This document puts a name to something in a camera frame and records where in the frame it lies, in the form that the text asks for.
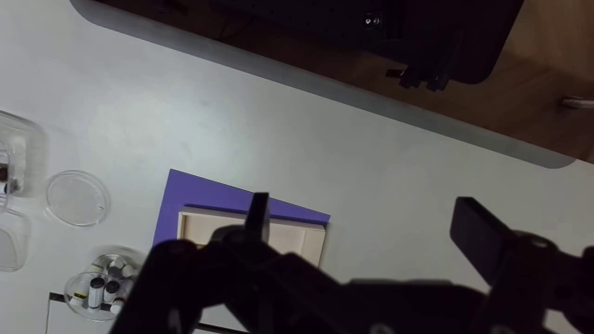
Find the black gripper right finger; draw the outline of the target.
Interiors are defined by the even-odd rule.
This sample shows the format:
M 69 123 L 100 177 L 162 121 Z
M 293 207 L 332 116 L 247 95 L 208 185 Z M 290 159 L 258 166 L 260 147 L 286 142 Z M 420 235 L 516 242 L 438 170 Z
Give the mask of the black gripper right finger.
M 548 311 L 594 334 L 594 248 L 563 253 L 548 238 L 509 229 L 473 198 L 455 201 L 449 238 L 490 287 L 479 334 L 546 334 Z

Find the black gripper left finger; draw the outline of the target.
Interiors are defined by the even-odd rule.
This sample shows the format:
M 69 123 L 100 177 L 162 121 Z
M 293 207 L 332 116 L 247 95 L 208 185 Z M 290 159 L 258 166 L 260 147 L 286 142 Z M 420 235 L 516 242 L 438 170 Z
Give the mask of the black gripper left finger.
M 347 334 L 340 285 L 267 246 L 269 196 L 254 194 L 243 225 L 204 248 L 156 246 L 110 334 L 191 334 L 202 313 L 227 307 L 251 334 Z

